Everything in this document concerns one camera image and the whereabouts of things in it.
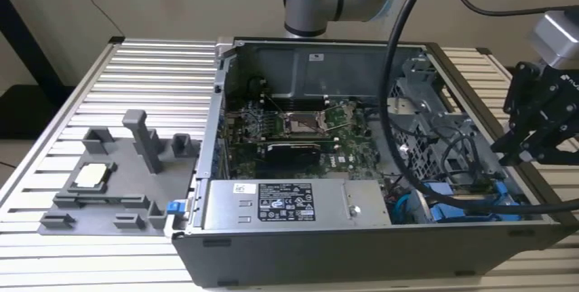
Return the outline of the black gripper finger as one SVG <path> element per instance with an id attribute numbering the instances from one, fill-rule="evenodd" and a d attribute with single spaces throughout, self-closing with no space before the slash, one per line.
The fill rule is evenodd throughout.
<path id="1" fill-rule="evenodd" d="M 503 111 L 510 116 L 507 132 L 491 146 L 492 151 L 503 155 L 518 155 L 522 142 L 530 135 L 531 114 L 527 107 L 539 77 L 540 68 L 536 64 L 531 62 L 516 64 L 503 106 Z"/>
<path id="2" fill-rule="evenodd" d="M 563 151 L 558 146 L 578 135 L 578 113 L 540 112 L 511 115 L 508 131 L 499 138 L 499 164 L 515 166 L 536 161 L 543 165 L 576 165 L 578 152 Z"/>

